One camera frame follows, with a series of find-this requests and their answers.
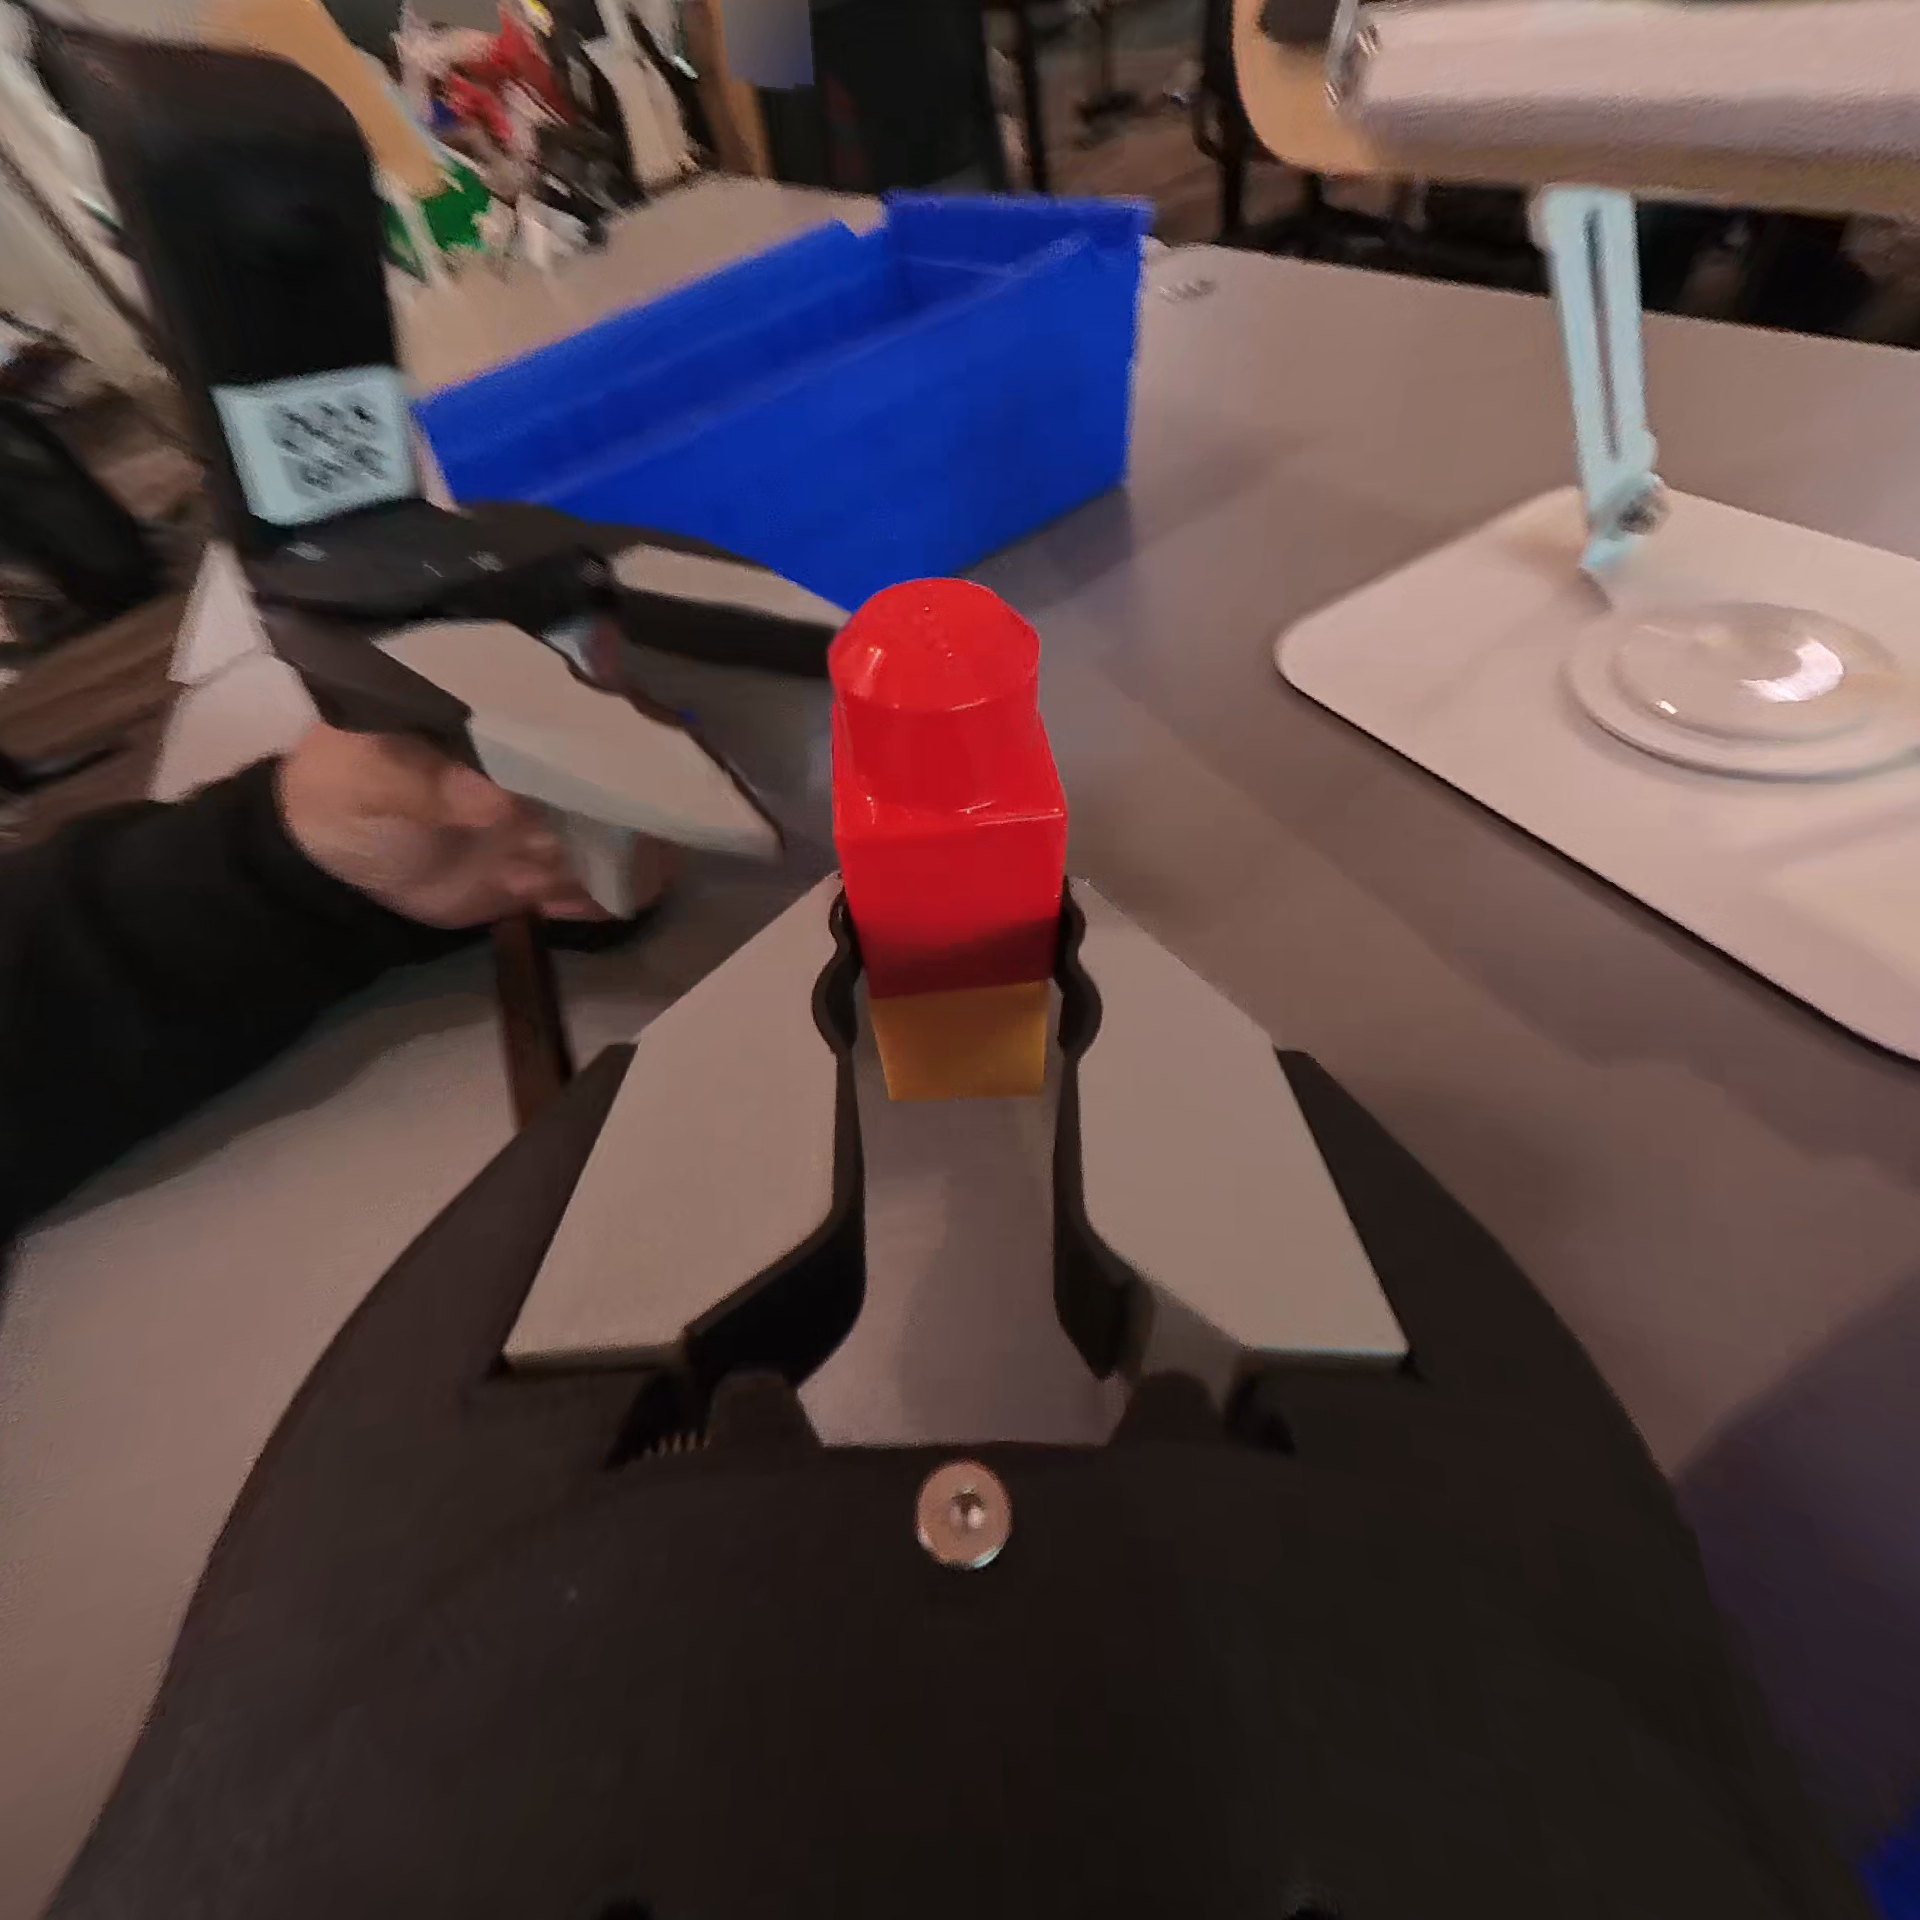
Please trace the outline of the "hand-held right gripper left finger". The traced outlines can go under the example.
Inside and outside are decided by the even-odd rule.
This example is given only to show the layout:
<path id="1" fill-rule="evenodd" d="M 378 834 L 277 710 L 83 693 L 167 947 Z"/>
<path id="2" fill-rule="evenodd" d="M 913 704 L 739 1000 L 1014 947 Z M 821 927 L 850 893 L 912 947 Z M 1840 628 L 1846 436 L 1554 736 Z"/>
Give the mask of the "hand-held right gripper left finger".
<path id="1" fill-rule="evenodd" d="M 823 880 L 637 1034 L 512 1369 L 823 1369 L 864 1301 L 856 981 Z"/>

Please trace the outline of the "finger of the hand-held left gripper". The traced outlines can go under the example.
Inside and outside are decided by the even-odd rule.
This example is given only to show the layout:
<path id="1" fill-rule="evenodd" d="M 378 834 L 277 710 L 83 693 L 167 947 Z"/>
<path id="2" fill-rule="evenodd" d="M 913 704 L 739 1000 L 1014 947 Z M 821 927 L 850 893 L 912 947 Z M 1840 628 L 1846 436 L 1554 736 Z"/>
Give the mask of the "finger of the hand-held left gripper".
<path id="1" fill-rule="evenodd" d="M 503 621 L 435 621 L 374 647 L 467 710 L 480 774 L 548 815 L 605 914 L 641 913 L 641 844 L 781 856 L 781 825 L 694 733 L 585 683 L 544 640 Z"/>
<path id="2" fill-rule="evenodd" d="M 723 671 L 826 681 L 850 621 L 823 595 L 708 550 L 633 544 L 610 554 L 610 583 L 628 640 Z"/>

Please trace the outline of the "person's left forearm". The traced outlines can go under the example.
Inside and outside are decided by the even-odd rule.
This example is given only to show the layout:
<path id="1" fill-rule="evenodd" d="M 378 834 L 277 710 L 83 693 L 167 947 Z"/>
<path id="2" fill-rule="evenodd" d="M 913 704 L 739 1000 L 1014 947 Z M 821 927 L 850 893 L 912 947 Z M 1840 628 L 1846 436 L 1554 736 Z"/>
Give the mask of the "person's left forearm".
<path id="1" fill-rule="evenodd" d="M 280 758 L 3 856 L 3 1250 L 384 975 L 480 941 L 298 849 Z"/>

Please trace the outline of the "red mega block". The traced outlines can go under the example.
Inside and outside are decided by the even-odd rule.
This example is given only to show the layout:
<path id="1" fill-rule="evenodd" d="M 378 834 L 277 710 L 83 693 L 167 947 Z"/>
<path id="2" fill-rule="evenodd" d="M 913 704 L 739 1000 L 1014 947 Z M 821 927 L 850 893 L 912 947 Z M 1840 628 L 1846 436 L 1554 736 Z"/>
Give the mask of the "red mega block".
<path id="1" fill-rule="evenodd" d="M 1056 967 L 1069 803 L 1035 631 L 972 583 L 904 583 L 830 643 L 830 815 L 867 994 Z"/>

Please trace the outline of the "green box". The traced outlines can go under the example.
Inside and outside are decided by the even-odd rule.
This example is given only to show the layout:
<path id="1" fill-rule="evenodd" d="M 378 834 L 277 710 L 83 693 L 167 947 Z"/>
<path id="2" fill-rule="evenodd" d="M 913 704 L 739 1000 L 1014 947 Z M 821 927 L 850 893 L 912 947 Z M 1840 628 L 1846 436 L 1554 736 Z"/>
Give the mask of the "green box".
<path id="1" fill-rule="evenodd" d="M 438 180 L 412 189 L 374 170 L 384 265 L 419 285 L 438 285 L 494 254 L 494 195 L 467 157 L 438 151 Z"/>

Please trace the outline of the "orange mega block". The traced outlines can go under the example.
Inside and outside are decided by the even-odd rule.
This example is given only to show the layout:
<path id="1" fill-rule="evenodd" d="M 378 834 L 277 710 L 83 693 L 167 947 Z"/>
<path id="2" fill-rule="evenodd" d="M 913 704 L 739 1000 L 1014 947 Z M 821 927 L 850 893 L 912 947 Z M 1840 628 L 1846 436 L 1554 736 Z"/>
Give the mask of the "orange mega block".
<path id="1" fill-rule="evenodd" d="M 867 1026 L 891 1102 L 1000 1102 L 1046 1092 L 1048 981 L 867 995 Z"/>

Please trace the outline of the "blue plastic bin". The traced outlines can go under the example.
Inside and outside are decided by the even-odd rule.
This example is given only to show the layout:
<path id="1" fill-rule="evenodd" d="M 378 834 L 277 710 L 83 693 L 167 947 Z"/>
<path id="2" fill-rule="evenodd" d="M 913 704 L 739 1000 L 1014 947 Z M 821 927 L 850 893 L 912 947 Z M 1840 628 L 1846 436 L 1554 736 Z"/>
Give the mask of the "blue plastic bin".
<path id="1" fill-rule="evenodd" d="M 419 403 L 461 503 L 686 536 L 847 611 L 1130 464 L 1136 199 L 891 193 Z"/>

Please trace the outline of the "black office chair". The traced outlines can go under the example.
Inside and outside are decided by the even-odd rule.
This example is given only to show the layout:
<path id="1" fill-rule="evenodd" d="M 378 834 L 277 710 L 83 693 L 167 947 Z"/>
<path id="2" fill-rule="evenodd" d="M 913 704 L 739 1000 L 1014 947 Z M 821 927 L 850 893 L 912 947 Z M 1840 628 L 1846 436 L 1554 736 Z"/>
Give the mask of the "black office chair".
<path id="1" fill-rule="evenodd" d="M 979 4 L 809 4 L 813 81 L 757 90 L 769 177 L 831 193 L 1001 193 Z"/>

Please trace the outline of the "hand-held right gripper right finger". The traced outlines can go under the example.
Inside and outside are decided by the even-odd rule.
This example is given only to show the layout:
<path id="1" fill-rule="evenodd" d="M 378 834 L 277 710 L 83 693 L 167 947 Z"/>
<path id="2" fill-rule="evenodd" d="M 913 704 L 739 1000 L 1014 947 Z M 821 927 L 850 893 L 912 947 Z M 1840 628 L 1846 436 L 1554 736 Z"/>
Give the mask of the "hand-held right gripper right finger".
<path id="1" fill-rule="evenodd" d="M 1267 1030 L 1085 880 L 1063 890 L 1056 985 L 1056 1312 L 1092 1376 L 1403 1361 Z"/>

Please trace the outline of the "person's left hand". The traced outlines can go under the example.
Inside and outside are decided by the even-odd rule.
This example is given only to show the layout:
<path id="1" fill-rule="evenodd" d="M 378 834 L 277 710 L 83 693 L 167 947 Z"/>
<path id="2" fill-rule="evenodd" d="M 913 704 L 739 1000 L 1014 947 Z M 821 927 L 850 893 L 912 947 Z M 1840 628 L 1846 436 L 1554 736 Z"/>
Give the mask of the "person's left hand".
<path id="1" fill-rule="evenodd" d="M 419 739 L 317 726 L 273 787 L 300 856 L 412 926 L 610 926 L 544 808 Z"/>

